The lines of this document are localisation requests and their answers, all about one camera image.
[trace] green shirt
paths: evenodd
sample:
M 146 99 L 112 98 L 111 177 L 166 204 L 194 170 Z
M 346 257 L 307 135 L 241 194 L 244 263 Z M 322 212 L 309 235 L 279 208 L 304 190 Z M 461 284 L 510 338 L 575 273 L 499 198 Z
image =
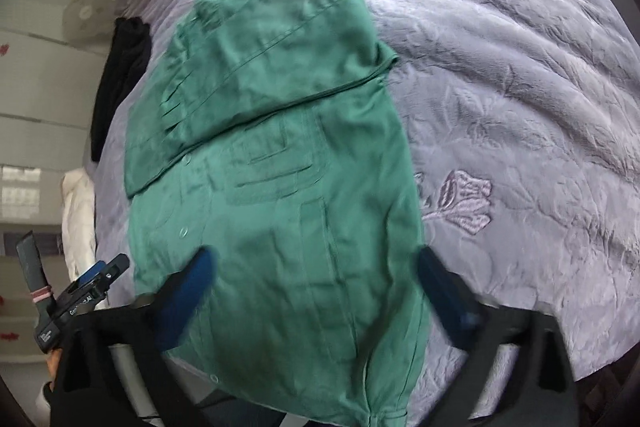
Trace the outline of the green shirt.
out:
M 364 0 L 196 0 L 131 109 L 136 292 L 218 250 L 175 354 L 235 396 L 405 423 L 428 307 L 395 60 Z

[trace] lavender plush blanket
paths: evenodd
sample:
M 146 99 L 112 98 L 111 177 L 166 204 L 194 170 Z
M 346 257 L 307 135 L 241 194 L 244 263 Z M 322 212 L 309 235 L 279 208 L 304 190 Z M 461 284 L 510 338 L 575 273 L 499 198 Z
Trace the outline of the lavender plush blanket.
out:
M 193 0 L 118 0 L 152 26 L 149 70 Z M 400 55 L 389 89 L 431 243 L 478 293 L 558 314 L 577 378 L 640 340 L 640 50 L 609 0 L 366 0 Z M 97 256 L 127 252 L 129 107 L 94 172 Z M 133 295 L 132 271 L 111 290 Z M 479 412 L 495 400 L 508 354 Z M 431 333 L 410 423 L 461 362 Z

